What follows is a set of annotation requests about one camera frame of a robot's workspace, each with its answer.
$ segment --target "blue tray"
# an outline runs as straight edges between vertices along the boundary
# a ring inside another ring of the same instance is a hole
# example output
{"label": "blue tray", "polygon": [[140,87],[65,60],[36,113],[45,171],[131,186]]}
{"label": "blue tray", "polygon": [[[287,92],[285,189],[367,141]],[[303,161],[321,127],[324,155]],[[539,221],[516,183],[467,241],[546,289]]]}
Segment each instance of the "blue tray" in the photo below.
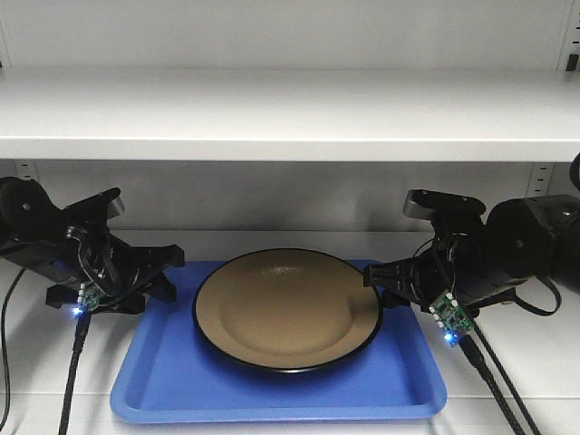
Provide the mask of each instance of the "blue tray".
{"label": "blue tray", "polygon": [[[363,268],[369,261],[352,261]],[[360,353],[328,368],[275,373],[214,349],[196,329],[191,303],[223,262],[167,271],[179,299],[151,299],[111,391],[111,407],[134,423],[420,419],[447,400],[445,384],[410,308],[386,311]]]}

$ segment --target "plate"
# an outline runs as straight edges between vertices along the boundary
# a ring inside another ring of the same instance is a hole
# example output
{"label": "plate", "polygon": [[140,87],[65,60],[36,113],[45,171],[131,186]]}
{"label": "plate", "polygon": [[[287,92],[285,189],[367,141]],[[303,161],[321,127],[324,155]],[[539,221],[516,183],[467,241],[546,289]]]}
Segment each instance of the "plate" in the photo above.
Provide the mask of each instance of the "plate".
{"label": "plate", "polygon": [[340,258],[269,249],[212,273],[193,302],[199,330],[239,362],[279,372],[325,367],[364,348],[382,321],[377,291]]}

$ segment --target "green circuit board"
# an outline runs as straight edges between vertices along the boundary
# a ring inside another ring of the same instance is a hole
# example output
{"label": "green circuit board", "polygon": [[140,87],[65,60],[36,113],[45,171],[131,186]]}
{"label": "green circuit board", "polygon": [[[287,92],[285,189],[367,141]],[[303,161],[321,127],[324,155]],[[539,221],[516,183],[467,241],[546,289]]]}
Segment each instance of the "green circuit board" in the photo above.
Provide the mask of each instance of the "green circuit board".
{"label": "green circuit board", "polygon": [[79,305],[93,311],[99,306],[102,296],[102,290],[94,282],[82,283],[79,291]]}
{"label": "green circuit board", "polygon": [[429,307],[437,325],[445,332],[445,340],[454,346],[473,330],[473,322],[451,292],[444,292]]}

